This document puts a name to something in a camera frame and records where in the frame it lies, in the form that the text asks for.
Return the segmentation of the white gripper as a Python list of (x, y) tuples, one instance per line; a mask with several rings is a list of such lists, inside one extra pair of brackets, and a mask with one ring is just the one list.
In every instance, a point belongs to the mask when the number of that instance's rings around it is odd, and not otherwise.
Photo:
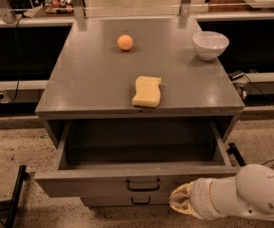
[(211, 200), (210, 188), (213, 182), (212, 178), (199, 178), (182, 184), (170, 194), (170, 207), (178, 213), (193, 217), (199, 215), (202, 219), (220, 218), (221, 214)]

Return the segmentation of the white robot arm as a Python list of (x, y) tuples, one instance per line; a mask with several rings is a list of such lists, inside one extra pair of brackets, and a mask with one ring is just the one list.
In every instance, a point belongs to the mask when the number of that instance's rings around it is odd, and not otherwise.
[(274, 170), (248, 164), (232, 177), (199, 178), (175, 189), (169, 205), (198, 219), (235, 216), (274, 221)]

